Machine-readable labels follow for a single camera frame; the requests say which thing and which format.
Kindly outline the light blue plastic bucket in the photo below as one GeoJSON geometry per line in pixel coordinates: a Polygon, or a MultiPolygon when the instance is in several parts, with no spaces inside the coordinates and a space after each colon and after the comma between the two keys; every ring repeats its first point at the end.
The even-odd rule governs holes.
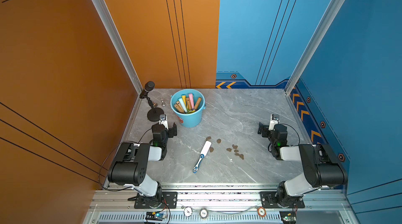
{"type": "Polygon", "coordinates": [[[170,105],[178,116],[180,124],[192,128],[201,122],[206,101],[200,91],[185,89],[171,96],[170,105]]]}

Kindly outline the lime trowel yellow handle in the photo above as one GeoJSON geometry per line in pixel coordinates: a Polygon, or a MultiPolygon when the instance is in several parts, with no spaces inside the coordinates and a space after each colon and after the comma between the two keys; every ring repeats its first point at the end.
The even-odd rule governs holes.
{"type": "Polygon", "coordinates": [[[185,96],[185,95],[182,95],[181,97],[182,97],[182,99],[183,99],[184,105],[186,105],[186,96],[185,96]]]}

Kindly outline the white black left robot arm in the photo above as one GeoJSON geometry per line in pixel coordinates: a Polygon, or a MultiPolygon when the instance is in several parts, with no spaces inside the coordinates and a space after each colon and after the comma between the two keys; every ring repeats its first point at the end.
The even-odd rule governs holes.
{"type": "Polygon", "coordinates": [[[153,139],[149,143],[124,142],[119,147],[108,171],[108,181],[137,192],[128,200],[135,208],[167,207],[161,183],[147,174],[149,161],[162,161],[167,154],[167,142],[177,136],[177,125],[166,128],[163,124],[151,127],[153,139]]]}

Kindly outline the purple trowel pink handle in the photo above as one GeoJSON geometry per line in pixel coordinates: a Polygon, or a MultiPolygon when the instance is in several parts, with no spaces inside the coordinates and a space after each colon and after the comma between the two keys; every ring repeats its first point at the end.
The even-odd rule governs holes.
{"type": "Polygon", "coordinates": [[[195,104],[194,104],[194,95],[193,95],[193,93],[188,94],[188,100],[189,100],[189,105],[190,105],[191,110],[194,110],[195,109],[195,104]]]}

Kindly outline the light blue trowel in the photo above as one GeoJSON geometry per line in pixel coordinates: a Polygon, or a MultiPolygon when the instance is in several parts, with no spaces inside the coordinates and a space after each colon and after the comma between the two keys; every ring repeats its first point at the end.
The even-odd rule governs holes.
{"type": "Polygon", "coordinates": [[[186,104],[184,103],[183,98],[179,98],[179,102],[183,108],[184,113],[187,114],[187,108],[186,108],[186,104]]]}

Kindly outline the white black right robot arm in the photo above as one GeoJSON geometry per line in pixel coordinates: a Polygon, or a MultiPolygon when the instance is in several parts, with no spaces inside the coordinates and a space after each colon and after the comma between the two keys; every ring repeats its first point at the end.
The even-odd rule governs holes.
{"type": "Polygon", "coordinates": [[[336,187],[348,182],[346,170],[327,144],[287,144],[287,125],[259,123],[258,134],[270,141],[268,151],[280,161],[296,161],[303,172],[282,181],[276,191],[261,192],[264,208],[304,208],[303,196],[323,187],[336,187]]]}

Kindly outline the black microphone on stand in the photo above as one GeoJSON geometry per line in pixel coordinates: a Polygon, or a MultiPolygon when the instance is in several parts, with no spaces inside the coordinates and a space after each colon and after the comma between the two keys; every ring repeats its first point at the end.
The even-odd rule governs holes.
{"type": "Polygon", "coordinates": [[[147,119],[151,122],[157,122],[160,119],[160,116],[164,114],[163,109],[154,105],[154,102],[148,96],[149,92],[151,92],[155,88],[155,83],[153,81],[149,81],[144,85],[143,90],[141,91],[139,97],[140,99],[146,99],[148,105],[150,106],[150,110],[147,112],[147,119]]]}

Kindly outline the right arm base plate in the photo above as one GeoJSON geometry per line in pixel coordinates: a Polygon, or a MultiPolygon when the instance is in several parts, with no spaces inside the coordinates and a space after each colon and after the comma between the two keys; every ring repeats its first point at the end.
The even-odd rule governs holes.
{"type": "Polygon", "coordinates": [[[260,192],[260,200],[264,208],[305,208],[302,197],[286,194],[280,196],[278,192],[274,191],[260,192]]]}

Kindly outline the white cleaning brush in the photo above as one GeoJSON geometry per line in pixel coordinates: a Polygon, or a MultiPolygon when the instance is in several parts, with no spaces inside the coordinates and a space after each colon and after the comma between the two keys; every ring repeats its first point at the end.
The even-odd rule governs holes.
{"type": "Polygon", "coordinates": [[[195,164],[195,166],[194,166],[194,168],[193,168],[193,173],[196,173],[196,172],[198,171],[198,169],[199,169],[199,167],[200,167],[200,164],[201,164],[202,160],[203,160],[203,159],[206,157],[206,155],[208,154],[210,147],[211,147],[211,142],[210,142],[209,140],[206,140],[206,141],[205,141],[205,144],[204,144],[204,146],[203,146],[203,148],[202,148],[202,150],[201,150],[201,154],[200,154],[199,160],[198,160],[198,162],[195,164]]]}

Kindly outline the green trowel brown handle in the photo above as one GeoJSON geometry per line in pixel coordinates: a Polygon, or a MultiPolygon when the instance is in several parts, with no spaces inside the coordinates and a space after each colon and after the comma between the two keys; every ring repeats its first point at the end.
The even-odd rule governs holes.
{"type": "Polygon", "coordinates": [[[186,108],[188,111],[192,110],[189,97],[186,97],[186,108]]]}

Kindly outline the yellow trowel wooden handle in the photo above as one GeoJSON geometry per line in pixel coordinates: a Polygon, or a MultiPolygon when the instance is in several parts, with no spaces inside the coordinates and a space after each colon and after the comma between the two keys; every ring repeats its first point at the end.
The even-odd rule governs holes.
{"type": "Polygon", "coordinates": [[[195,105],[194,105],[194,110],[198,110],[198,108],[199,108],[201,102],[202,102],[202,98],[199,97],[199,98],[197,99],[195,105]]]}

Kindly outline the green trowel wooden handle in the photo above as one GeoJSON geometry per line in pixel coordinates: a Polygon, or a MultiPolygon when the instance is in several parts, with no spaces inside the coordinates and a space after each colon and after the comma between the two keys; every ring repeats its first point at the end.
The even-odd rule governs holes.
{"type": "Polygon", "coordinates": [[[174,104],[174,108],[181,114],[185,114],[185,111],[183,109],[183,107],[181,106],[179,101],[176,101],[176,103],[174,104]]]}

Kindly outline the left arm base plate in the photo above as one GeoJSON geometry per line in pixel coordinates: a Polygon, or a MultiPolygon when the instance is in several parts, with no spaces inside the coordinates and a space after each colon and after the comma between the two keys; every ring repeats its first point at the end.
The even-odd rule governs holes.
{"type": "Polygon", "coordinates": [[[135,197],[134,209],[164,208],[176,209],[178,203],[178,192],[162,191],[156,196],[146,197],[138,194],[135,197]]]}

